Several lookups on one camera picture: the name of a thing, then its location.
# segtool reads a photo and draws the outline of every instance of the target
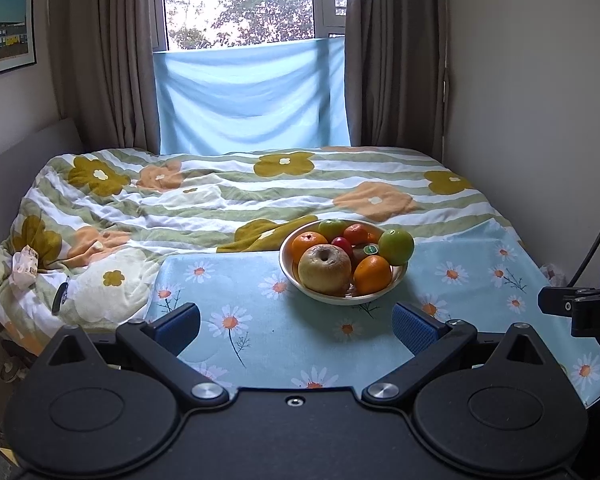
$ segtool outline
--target wall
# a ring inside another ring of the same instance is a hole
[[[448,5],[445,161],[570,278],[600,228],[600,0]]]
[[[0,75],[0,153],[59,119],[46,37],[47,4],[33,1],[38,62]]]

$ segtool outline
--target blue cloth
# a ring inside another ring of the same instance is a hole
[[[484,332],[530,323],[583,402],[600,396],[600,346],[573,338],[571,320],[547,316],[547,280],[514,238],[489,220],[444,241],[423,242],[400,285],[371,304],[333,306],[287,283],[277,253],[170,256],[158,273],[147,317],[187,301],[202,314],[200,335],[180,359],[231,393],[238,386],[362,388],[413,355],[393,335],[396,301],[438,320],[459,318]]]
[[[344,38],[157,52],[160,152],[349,146]]]

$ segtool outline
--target brown curtain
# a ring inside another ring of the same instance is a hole
[[[353,146],[442,158],[445,0],[348,0],[345,101]]]
[[[91,150],[160,151],[150,0],[49,0],[60,115]]]

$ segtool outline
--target orange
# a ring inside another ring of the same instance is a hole
[[[362,260],[353,273],[353,283],[360,296],[373,294],[385,288],[393,273],[389,262],[382,256],[368,256]]]
[[[344,229],[343,237],[347,239],[351,245],[366,244],[369,238],[369,233],[362,224],[353,224]]]
[[[299,234],[294,241],[291,242],[291,255],[294,258],[294,262],[298,263],[304,252],[314,245],[327,244],[327,238],[322,236],[320,233],[314,233],[313,231],[307,231]]]

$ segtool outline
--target comforter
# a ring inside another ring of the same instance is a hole
[[[64,324],[114,330],[146,313],[165,257],[275,250],[316,218],[402,226],[416,242],[493,218],[515,236],[469,181],[409,150],[57,156],[36,177],[0,245],[0,325],[35,354]],[[38,252],[40,271],[20,290],[10,280],[11,260],[26,245]],[[53,316],[64,282],[67,298]]]

